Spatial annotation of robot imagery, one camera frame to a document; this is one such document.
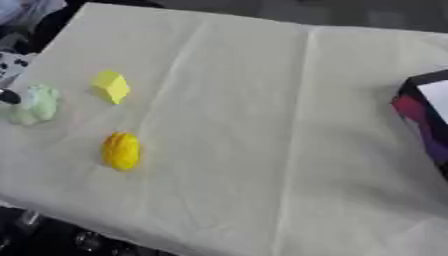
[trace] floor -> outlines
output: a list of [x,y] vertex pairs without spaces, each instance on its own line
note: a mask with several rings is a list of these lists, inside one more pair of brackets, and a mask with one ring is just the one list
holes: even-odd
[[445,0],[159,0],[168,8],[302,24],[448,32]]

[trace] black object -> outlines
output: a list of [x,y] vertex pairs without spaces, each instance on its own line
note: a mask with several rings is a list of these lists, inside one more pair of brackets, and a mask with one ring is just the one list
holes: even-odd
[[441,81],[448,82],[448,70],[411,77],[401,86],[392,105],[418,127],[428,155],[448,180],[448,124],[419,89]]
[[7,89],[0,89],[0,101],[15,105],[19,104],[22,100],[17,93]]

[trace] yellow cube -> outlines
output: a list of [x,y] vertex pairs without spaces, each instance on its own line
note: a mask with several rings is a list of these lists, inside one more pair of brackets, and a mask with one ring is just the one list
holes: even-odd
[[121,74],[110,70],[100,72],[93,80],[93,87],[98,96],[114,104],[120,104],[131,90]]

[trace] white paper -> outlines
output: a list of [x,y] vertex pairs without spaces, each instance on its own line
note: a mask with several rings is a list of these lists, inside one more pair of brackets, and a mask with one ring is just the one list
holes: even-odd
[[448,81],[420,85],[418,89],[425,95],[443,121],[448,124]]

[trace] white cloth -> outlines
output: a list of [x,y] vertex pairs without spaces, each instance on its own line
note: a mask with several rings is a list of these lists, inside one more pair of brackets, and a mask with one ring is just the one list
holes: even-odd
[[[447,35],[88,4],[12,87],[64,100],[0,122],[0,199],[182,255],[438,255],[448,186],[389,102],[447,66]],[[90,93],[104,69],[121,105]],[[117,130],[132,173],[101,164]]]
[[12,20],[22,11],[22,6],[18,0],[0,1],[0,26]]

